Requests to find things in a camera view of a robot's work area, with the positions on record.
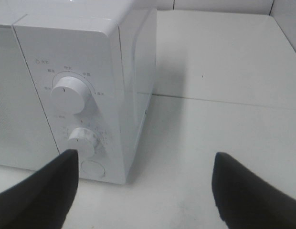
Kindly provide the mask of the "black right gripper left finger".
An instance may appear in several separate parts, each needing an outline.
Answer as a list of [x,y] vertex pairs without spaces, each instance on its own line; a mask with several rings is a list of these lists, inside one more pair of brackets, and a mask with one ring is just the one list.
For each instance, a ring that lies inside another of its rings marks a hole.
[[69,149],[0,193],[0,229],[61,229],[78,182],[78,153]]

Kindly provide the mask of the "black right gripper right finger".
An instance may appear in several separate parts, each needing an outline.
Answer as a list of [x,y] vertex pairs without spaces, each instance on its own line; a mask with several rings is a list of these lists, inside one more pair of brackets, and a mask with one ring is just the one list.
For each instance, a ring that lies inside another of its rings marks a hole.
[[227,153],[215,155],[211,187],[230,229],[296,229],[296,200]]

